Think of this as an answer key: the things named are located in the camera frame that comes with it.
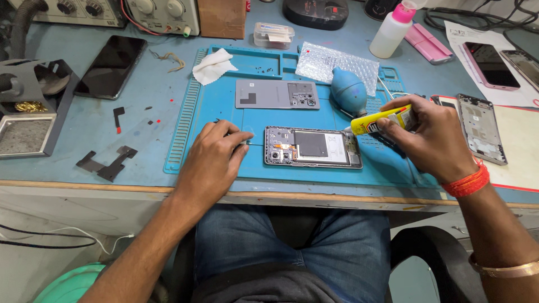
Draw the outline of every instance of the black graphite sheet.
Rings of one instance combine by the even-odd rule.
[[[300,155],[327,157],[326,136],[321,133],[294,132],[295,144],[299,145]]]

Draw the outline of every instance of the green plastic stool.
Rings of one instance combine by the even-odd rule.
[[[50,283],[33,303],[75,303],[94,284],[103,268],[105,265],[101,263],[75,268]]]

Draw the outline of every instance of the blue jeans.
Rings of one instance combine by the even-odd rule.
[[[381,211],[333,209],[311,246],[295,250],[275,236],[263,206],[216,204],[197,225],[195,284],[243,266],[305,266],[344,302],[380,302],[389,282],[389,221]]]

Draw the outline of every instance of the hand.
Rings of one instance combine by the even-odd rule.
[[[438,182],[448,184],[478,171],[455,109],[439,106],[417,95],[395,98],[380,108],[412,105],[420,123],[412,134],[388,118],[378,119],[377,124],[406,153],[422,171],[433,175]]]
[[[249,146],[240,143],[250,138],[252,133],[240,132],[226,120],[206,123],[189,149],[173,195],[204,214],[238,176],[241,161],[249,150]]]

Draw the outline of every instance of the microfiber cloth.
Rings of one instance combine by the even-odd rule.
[[[193,76],[202,85],[207,85],[219,79],[227,71],[237,71],[230,63],[232,55],[224,49],[219,49],[213,54],[209,54],[201,63],[193,67]]]

